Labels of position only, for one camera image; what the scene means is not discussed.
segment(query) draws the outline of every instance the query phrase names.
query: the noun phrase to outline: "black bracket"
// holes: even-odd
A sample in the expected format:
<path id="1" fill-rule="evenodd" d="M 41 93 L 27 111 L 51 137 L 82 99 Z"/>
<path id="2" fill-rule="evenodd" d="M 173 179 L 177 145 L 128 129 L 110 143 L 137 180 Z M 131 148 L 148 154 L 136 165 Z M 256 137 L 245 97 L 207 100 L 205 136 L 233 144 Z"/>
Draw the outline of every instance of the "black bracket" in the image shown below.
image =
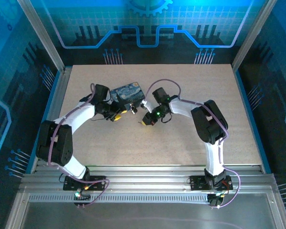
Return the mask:
<path id="1" fill-rule="evenodd" d="M 231 177 L 226 176 L 223 181 L 228 185 L 229 191 L 232 191 L 233 184 L 231 181 Z M 227 191 L 227 186 L 223 182 L 220 182 L 218 186 L 212 188 L 205 180 L 205 176 L 190 176 L 188 183 L 190 184 L 192 191 L 195 191 L 195 190 Z"/>
<path id="2" fill-rule="evenodd" d="M 97 180 L 104 180 L 106 179 L 106 176 L 90 176 L 89 181 L 97 181 Z M 73 180 L 71 177 L 66 176 L 65 181 L 63 183 L 63 190 L 64 191 L 76 191 L 77 189 L 82 189 L 89 185 L 89 184 L 84 184 L 82 182 Z M 105 182 L 98 182 L 92 185 L 87 189 L 87 191 L 103 191 L 105 189 Z"/>

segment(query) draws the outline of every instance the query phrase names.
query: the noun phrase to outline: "gear logo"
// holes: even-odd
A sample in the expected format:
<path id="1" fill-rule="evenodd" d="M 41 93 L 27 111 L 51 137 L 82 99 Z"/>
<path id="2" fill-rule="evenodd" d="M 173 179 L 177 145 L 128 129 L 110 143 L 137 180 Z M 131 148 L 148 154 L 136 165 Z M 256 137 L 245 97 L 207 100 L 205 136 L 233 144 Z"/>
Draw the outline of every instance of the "gear logo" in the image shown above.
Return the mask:
<path id="1" fill-rule="evenodd" d="M 17 4 L 16 0 L 0 0 L 0 15 L 10 25 L 18 16 Z"/>
<path id="2" fill-rule="evenodd" d="M 156 16 L 156 13 L 167 10 L 167 5 L 172 3 L 172 0 L 127 0 L 128 9 L 133 10 L 133 13 L 139 13 L 140 17 L 149 17 L 151 14 Z"/>

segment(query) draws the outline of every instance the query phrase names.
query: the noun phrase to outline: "wooden work surface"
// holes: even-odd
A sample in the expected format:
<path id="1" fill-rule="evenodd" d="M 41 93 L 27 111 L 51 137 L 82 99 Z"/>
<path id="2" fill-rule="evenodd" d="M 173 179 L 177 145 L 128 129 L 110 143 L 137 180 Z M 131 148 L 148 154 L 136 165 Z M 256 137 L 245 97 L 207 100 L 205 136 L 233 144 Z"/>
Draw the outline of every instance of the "wooden work surface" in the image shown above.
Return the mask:
<path id="1" fill-rule="evenodd" d="M 184 99 L 205 102 L 213 99 L 229 125 L 230 137 L 224 143 L 225 164 L 261 164 L 242 99 L 229 64 L 159 65 L 75 65 L 73 66 L 61 115 L 73 109 L 87 96 L 90 83 L 114 89 L 138 82 L 143 92 L 156 80 L 168 78 L 181 86 Z M 159 82 L 151 90 L 163 87 L 172 96 L 176 85 Z M 147 97 L 154 105 L 150 93 Z M 205 165 L 203 142 L 191 118 L 173 115 L 167 124 L 143 126 L 146 113 L 138 108 L 117 122 L 106 120 L 84 123 L 73 135 L 74 156 L 84 165 Z"/>

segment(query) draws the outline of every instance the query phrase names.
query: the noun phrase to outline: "wooden board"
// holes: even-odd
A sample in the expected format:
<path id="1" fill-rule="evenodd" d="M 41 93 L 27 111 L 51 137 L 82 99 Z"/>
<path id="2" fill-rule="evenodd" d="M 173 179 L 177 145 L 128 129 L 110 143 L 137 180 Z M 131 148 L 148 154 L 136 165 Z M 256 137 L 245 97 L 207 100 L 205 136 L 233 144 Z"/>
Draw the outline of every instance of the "wooden board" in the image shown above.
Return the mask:
<path id="1" fill-rule="evenodd" d="M 75 65 L 73 66 L 61 115 L 87 96 L 90 83 L 114 89 L 138 82 L 142 90 L 156 80 L 168 78 L 181 86 L 181 97 L 197 102 L 213 99 L 229 125 L 230 137 L 224 143 L 225 164 L 261 164 L 231 65 Z M 151 92 L 163 87 L 172 96 L 176 85 L 157 83 Z M 150 93 L 147 97 L 154 105 Z M 75 157 L 85 165 L 205 165 L 203 142 L 192 118 L 173 115 L 167 124 L 143 126 L 146 113 L 123 114 L 118 122 L 87 121 L 73 135 Z"/>

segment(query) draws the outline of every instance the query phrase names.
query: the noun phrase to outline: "yellow object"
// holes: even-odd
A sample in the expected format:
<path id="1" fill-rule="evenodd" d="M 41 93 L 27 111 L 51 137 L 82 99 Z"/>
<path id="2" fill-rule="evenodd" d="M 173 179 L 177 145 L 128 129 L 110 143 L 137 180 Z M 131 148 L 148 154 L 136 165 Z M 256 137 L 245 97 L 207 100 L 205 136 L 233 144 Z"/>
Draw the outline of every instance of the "yellow object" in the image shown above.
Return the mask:
<path id="1" fill-rule="evenodd" d="M 118 121 L 120 118 L 122 118 L 122 116 L 120 114 L 117 114 L 114 118 L 114 121 Z"/>

